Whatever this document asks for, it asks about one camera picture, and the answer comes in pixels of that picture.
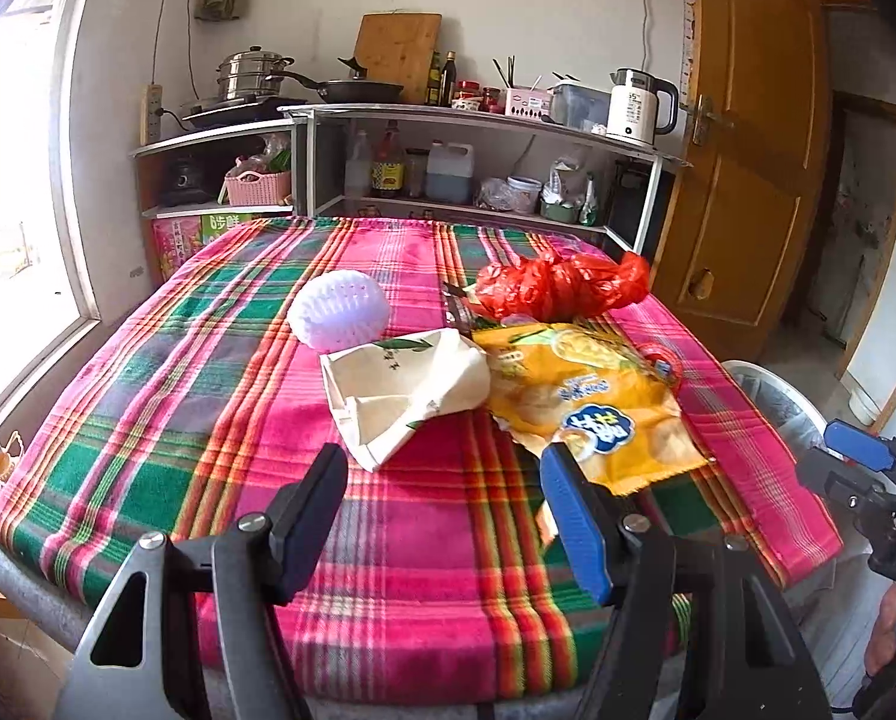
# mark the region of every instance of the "door lock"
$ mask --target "door lock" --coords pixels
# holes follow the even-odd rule
[[[691,281],[688,282],[688,295],[695,300],[707,300],[711,297],[714,285],[715,274],[712,274],[709,269],[703,268],[691,276]]]

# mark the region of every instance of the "screw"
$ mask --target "screw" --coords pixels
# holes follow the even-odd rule
[[[747,550],[747,538],[739,536],[737,533],[728,533],[724,537],[724,546],[732,552],[744,552],[744,550]]]
[[[164,542],[166,538],[164,538],[164,533],[161,531],[149,531],[148,533],[144,533],[141,538],[137,540],[137,543],[140,544],[142,549],[158,549],[158,547],[164,546]]]
[[[267,517],[261,512],[245,514],[238,520],[238,530],[243,533],[254,533],[267,525]]]
[[[622,519],[622,528],[628,533],[644,533],[651,528],[651,520],[643,514],[628,514]]]

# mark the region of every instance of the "utensil holder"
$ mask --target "utensil holder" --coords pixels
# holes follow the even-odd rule
[[[537,119],[552,112],[552,93],[544,89],[522,89],[515,87],[507,90],[504,104],[504,115],[519,119]]]
[[[245,170],[225,178],[228,201],[232,205],[284,205],[291,194],[291,171],[259,173]]]

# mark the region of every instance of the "white bucket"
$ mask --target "white bucket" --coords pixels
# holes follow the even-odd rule
[[[873,424],[874,420],[878,418],[878,414],[881,413],[878,404],[871,400],[870,395],[859,386],[851,389],[851,397],[848,398],[848,408],[851,409],[851,413],[854,416],[857,416],[858,421],[864,427]]]

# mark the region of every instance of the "chopsticks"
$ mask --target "chopsticks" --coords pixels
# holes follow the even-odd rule
[[[498,68],[498,75],[499,75],[499,76],[502,76],[502,83],[504,84],[505,88],[510,89],[510,88],[511,88],[511,84],[509,84],[509,83],[508,83],[508,80],[504,77],[504,71],[502,71],[502,66],[499,65],[498,60],[497,60],[497,59],[492,59],[491,61],[494,62],[494,63],[495,63],[495,67]]]
[[[504,86],[507,86],[508,89],[514,89],[514,57],[508,57],[508,71],[507,74],[502,70],[501,63],[497,59],[492,59],[492,62],[495,63],[495,67],[498,69],[498,75],[502,76],[502,81],[504,81]]]

